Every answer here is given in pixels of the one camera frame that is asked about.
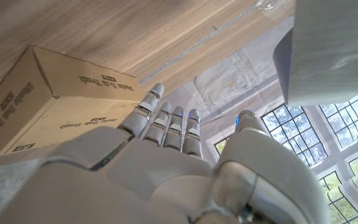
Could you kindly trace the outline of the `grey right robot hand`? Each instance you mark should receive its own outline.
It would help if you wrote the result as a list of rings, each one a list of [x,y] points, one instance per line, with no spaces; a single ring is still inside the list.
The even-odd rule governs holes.
[[[200,117],[160,104],[156,84],[116,128],[62,143],[0,212],[0,223],[329,223],[311,169],[241,111],[218,163]]]

